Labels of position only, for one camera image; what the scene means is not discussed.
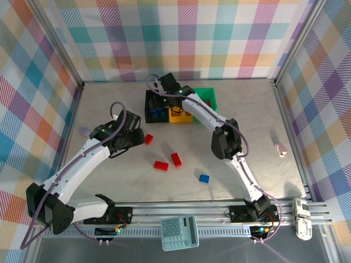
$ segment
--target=green bin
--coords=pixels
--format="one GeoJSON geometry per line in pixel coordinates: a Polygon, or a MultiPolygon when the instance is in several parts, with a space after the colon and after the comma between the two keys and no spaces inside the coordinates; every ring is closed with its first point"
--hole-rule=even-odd
{"type": "Polygon", "coordinates": [[[194,91],[205,103],[210,102],[211,109],[217,112],[216,96],[213,88],[194,88],[194,91]]]}

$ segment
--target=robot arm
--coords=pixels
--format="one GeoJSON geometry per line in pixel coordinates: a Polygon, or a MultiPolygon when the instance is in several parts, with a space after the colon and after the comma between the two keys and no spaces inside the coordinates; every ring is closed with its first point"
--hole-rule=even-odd
{"type": "Polygon", "coordinates": [[[115,219],[115,204],[103,195],[96,195],[90,200],[79,203],[69,201],[76,188],[102,161],[114,158],[131,147],[144,143],[144,133],[140,129],[141,118],[126,111],[126,120],[120,131],[112,139],[108,139],[107,142],[85,154],[87,149],[101,143],[117,131],[122,123],[122,116],[121,112],[117,120],[96,127],[81,150],[62,169],[41,186],[33,183],[27,188],[30,217],[34,216],[39,203],[48,194],[37,221],[45,227],[50,227],[55,235],[62,233],[71,223],[84,219],[103,218],[106,222],[115,219]]]}
{"type": "Polygon", "coordinates": [[[223,158],[224,154],[222,154],[221,151],[221,146],[220,143],[216,143],[220,140],[220,133],[222,133],[218,127],[223,126],[222,123],[220,123],[217,119],[214,119],[208,111],[204,110],[204,107],[208,108],[209,111],[211,111],[213,114],[217,116],[218,119],[221,119],[222,121],[226,122],[227,119],[224,118],[223,116],[219,115],[216,113],[213,109],[211,109],[204,101],[200,99],[200,97],[197,94],[190,94],[188,97],[198,101],[198,104],[194,103],[192,100],[183,100],[182,101],[182,108],[183,110],[187,111],[188,113],[191,113],[195,118],[197,118],[210,132],[215,133],[212,136],[212,145],[211,149],[215,153],[215,155],[224,160],[224,163],[228,165],[232,170],[237,171],[240,177],[240,184],[242,189],[244,190],[244,199],[248,202],[253,203],[256,200],[259,200],[262,197],[262,193],[259,192],[254,186],[258,186],[255,178],[253,177],[250,169],[247,166],[247,163],[245,161],[244,157],[238,157],[238,154],[236,154],[232,160],[223,158]],[[244,171],[241,168],[240,163],[241,162],[244,167],[245,171],[250,177],[251,181],[254,184],[251,184],[246,177],[244,171]]]}
{"type": "MultiPolygon", "coordinates": [[[[171,73],[161,77],[158,81],[167,95],[176,95],[163,97],[161,100],[165,101],[163,106],[181,107],[196,117],[212,133],[211,150],[213,154],[237,172],[244,191],[247,211],[254,220],[257,220],[270,207],[270,200],[257,190],[259,185],[245,158],[240,155],[242,147],[237,121],[228,120],[216,113],[189,86],[181,87],[171,73]]],[[[151,103],[157,106],[156,99],[153,99],[151,103]]]]}

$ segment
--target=red lego brick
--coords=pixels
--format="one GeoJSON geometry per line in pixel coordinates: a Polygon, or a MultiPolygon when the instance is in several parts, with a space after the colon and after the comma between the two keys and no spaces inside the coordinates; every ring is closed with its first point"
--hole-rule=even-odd
{"type": "Polygon", "coordinates": [[[171,154],[173,163],[175,167],[181,167],[182,166],[182,162],[180,161],[180,158],[178,156],[178,154],[175,152],[173,154],[171,154]]]}
{"type": "Polygon", "coordinates": [[[156,161],[154,164],[155,169],[159,169],[159,170],[163,170],[163,171],[167,171],[168,166],[169,166],[168,163],[164,163],[164,162],[160,162],[160,161],[156,161]]]}
{"type": "Polygon", "coordinates": [[[153,136],[151,135],[151,134],[147,134],[146,136],[145,136],[145,144],[146,145],[149,145],[150,143],[151,143],[151,141],[153,140],[153,136]]]}

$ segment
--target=table surface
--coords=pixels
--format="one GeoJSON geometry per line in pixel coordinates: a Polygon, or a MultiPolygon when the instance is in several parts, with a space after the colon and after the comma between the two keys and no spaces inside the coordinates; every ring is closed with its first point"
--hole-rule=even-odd
{"type": "MultiPolygon", "coordinates": [[[[305,196],[301,178],[269,80],[182,81],[193,88],[214,87],[218,113],[235,118],[250,145],[247,163],[261,188],[275,197],[305,196]],[[283,143],[288,153],[279,157],[274,147],[283,143]]],[[[242,198],[238,176],[211,151],[212,134],[201,123],[146,124],[144,82],[86,83],[77,111],[67,160],[88,139],[79,127],[93,130],[110,120],[110,105],[118,100],[142,117],[141,127],[154,139],[97,166],[77,188],[72,199],[103,193],[115,202],[209,200],[242,198]],[[171,154],[183,165],[175,168],[171,154]],[[155,161],[168,162],[169,170],[155,170],[155,161]],[[199,176],[210,176],[209,184],[199,176]]],[[[116,106],[118,114],[121,108],[116,106]]]]}

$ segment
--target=plaid wall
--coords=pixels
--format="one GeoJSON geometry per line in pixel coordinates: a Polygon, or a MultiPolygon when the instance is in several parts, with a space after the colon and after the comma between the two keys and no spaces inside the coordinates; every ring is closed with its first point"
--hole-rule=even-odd
{"type": "Polygon", "coordinates": [[[351,260],[350,0],[326,3],[281,90],[314,191],[351,260]]]}
{"type": "Polygon", "coordinates": [[[290,50],[295,42],[295,39],[298,36],[298,34],[303,26],[303,23],[305,22],[305,19],[306,19],[307,15],[309,14],[309,12],[311,11],[311,8],[312,8],[313,3],[315,1],[316,0],[309,0],[308,1],[308,4],[306,5],[305,10],[303,11],[302,16],[300,17],[300,20],[298,21],[297,26],[296,26],[293,34],[291,35],[288,44],[286,45],[286,47],[284,49],[283,55],[281,56],[279,63],[277,65],[277,67],[275,68],[275,71],[272,75],[272,79],[276,79],[276,77],[277,77],[281,67],[283,66],[285,59],[286,59],[287,55],[289,54],[289,52],[290,52],[290,50]]]}
{"type": "Polygon", "coordinates": [[[311,5],[308,0],[41,2],[86,81],[143,81],[149,72],[170,71],[179,79],[267,77],[282,56],[283,39],[293,34],[288,28],[299,20],[295,12],[311,5]]]}
{"type": "Polygon", "coordinates": [[[78,94],[24,0],[0,2],[0,262],[18,262],[25,191],[54,174],[78,94]]]}

